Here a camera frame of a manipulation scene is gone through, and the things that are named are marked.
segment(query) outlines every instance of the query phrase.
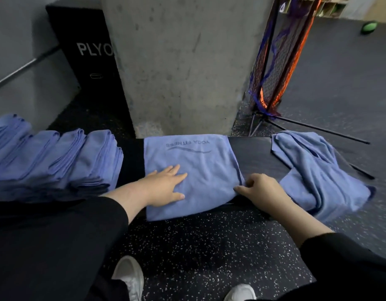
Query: white shoe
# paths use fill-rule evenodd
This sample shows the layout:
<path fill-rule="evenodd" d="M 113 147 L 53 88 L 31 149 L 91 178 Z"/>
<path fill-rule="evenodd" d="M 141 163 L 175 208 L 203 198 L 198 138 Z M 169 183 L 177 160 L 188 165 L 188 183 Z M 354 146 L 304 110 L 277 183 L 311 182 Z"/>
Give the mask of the white shoe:
<path fill-rule="evenodd" d="M 126 283 L 129 291 L 130 301 L 141 301 L 143 294 L 144 276 L 143 271 L 136 259 L 124 256 L 116 264 L 114 280 L 122 280 Z"/>
<path fill-rule="evenodd" d="M 224 301 L 245 301 L 256 299 L 253 288 L 247 284 L 239 284 L 230 290 Z"/>

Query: black box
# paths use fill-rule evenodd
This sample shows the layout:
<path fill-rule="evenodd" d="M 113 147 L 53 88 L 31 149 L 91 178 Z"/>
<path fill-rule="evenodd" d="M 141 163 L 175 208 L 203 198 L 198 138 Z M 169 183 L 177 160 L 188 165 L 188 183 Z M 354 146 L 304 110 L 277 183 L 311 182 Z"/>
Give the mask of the black box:
<path fill-rule="evenodd" d="M 82 91 L 130 127 L 134 136 L 100 0 L 58 0 L 46 11 Z"/>

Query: concrete column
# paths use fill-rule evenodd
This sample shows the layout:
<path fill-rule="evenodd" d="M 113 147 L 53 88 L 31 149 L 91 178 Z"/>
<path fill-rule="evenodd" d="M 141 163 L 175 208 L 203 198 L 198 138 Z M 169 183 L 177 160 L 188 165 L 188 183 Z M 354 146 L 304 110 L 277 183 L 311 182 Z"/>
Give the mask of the concrete column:
<path fill-rule="evenodd" d="M 272 1 L 101 0 L 138 138 L 230 134 Z"/>

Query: floor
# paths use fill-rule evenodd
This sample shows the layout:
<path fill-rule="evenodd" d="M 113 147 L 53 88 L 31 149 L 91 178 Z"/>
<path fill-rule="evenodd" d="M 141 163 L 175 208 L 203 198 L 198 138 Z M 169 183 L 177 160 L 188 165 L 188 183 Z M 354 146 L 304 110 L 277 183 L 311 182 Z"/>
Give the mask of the floor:
<path fill-rule="evenodd" d="M 357 143 L 320 133 L 345 158 L 377 179 L 377 196 L 360 212 L 330 224 L 386 257 L 386 25 L 360 36 L 360 22 L 316 19 L 284 94 L 282 116 L 371 141 Z M 291 130 L 308 131 L 278 122 Z M 243 107 L 233 129 L 246 136 L 250 114 Z M 121 121 L 78 97 L 52 124 L 66 131 L 109 128 L 129 137 Z M 263 127 L 259 135 L 275 128 Z M 123 255 L 141 264 L 143 300 L 222 300 L 238 283 L 258 297 L 276 298 L 313 281 L 285 230 L 258 211 L 208 212 L 169 221 L 137 219 L 108 256 L 108 274 Z"/>

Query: green ball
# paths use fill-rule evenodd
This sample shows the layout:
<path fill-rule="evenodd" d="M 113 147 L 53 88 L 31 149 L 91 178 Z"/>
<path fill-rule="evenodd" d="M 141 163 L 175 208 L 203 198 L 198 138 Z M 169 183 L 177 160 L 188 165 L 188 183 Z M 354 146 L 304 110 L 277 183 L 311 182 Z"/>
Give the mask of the green ball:
<path fill-rule="evenodd" d="M 370 33 L 372 33 L 376 29 L 377 24 L 378 24 L 377 21 L 368 21 L 365 24 L 363 24 L 362 29 L 361 29 L 360 32 L 363 35 L 370 34 Z"/>

